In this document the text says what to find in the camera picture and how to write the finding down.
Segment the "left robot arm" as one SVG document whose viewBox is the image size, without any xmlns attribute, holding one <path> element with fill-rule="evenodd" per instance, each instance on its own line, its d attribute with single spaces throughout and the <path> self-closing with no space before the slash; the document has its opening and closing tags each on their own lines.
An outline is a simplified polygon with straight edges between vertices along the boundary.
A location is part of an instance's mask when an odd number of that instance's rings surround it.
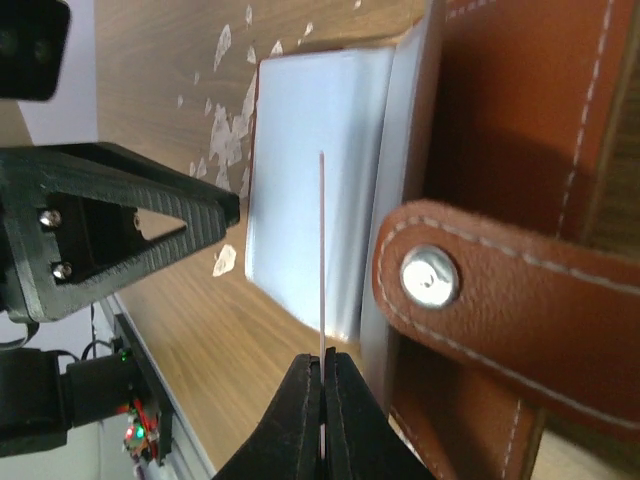
<svg viewBox="0 0 640 480">
<path fill-rule="evenodd" d="M 226 236 L 239 198 L 107 142 L 1 151 L 1 309 L 34 334 Z M 1 347 L 1 453 L 63 446 L 68 431 L 119 414 L 136 360 L 77 361 Z"/>
</svg>

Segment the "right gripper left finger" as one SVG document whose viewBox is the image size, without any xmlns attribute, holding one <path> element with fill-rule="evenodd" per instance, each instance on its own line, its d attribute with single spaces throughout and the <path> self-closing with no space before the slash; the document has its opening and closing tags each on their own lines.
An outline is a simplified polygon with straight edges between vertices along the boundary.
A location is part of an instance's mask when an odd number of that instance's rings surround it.
<svg viewBox="0 0 640 480">
<path fill-rule="evenodd" d="M 217 479 L 317 479 L 320 472 L 320 361 L 297 355 L 249 438 Z"/>
</svg>

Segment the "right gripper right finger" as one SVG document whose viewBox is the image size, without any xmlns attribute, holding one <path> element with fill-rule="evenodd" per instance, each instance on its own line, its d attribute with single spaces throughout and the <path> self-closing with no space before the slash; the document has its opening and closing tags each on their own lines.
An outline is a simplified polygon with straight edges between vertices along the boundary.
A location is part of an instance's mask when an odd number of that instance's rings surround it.
<svg viewBox="0 0 640 480">
<path fill-rule="evenodd" d="M 432 479 L 389 425 L 352 358 L 325 354 L 326 479 Z"/>
</svg>

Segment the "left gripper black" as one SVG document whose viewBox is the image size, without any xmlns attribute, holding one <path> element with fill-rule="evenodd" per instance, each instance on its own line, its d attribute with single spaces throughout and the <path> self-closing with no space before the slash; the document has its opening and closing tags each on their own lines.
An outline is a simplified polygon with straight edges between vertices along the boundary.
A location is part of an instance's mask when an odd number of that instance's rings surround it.
<svg viewBox="0 0 640 480">
<path fill-rule="evenodd" d="M 236 194 L 113 143 L 1 151 L 1 311 L 25 327 L 62 319 L 221 241 Z"/>
</svg>

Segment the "brown leather card holder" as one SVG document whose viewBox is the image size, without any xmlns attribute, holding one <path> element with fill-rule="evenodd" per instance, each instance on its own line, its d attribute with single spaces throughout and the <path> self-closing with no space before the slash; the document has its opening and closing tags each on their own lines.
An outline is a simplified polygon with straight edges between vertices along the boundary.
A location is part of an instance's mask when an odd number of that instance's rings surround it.
<svg viewBox="0 0 640 480">
<path fill-rule="evenodd" d="M 354 361 L 432 479 L 639 475 L 639 225 L 589 236 L 635 1 L 431 1 L 262 61 L 247 278 Z"/>
</svg>

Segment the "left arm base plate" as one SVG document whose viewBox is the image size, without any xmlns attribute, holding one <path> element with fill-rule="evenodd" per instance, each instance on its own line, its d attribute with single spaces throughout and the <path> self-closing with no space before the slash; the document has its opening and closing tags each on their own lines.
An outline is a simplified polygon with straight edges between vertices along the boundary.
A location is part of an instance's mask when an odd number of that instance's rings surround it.
<svg viewBox="0 0 640 480">
<path fill-rule="evenodd" d="M 135 410 L 139 418 L 145 418 L 151 435 L 151 458 L 163 466 L 172 451 L 173 416 L 175 409 L 169 398 L 158 369 L 136 331 L 134 323 L 116 298 L 109 300 L 113 311 L 114 332 L 122 338 L 138 365 L 141 382 L 134 395 Z"/>
</svg>

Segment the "red white credit card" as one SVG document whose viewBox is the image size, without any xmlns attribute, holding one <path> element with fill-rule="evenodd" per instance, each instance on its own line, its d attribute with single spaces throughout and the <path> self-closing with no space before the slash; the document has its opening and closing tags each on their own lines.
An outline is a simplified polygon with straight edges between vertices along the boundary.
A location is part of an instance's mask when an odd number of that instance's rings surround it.
<svg viewBox="0 0 640 480">
<path fill-rule="evenodd" d="M 319 316 L 320 316 L 320 373 L 321 385 L 325 380 L 325 351 L 326 351 L 326 280 L 325 280 L 325 155 L 319 154 Z M 324 420 L 320 423 L 320 458 L 326 458 L 326 426 Z"/>
</svg>

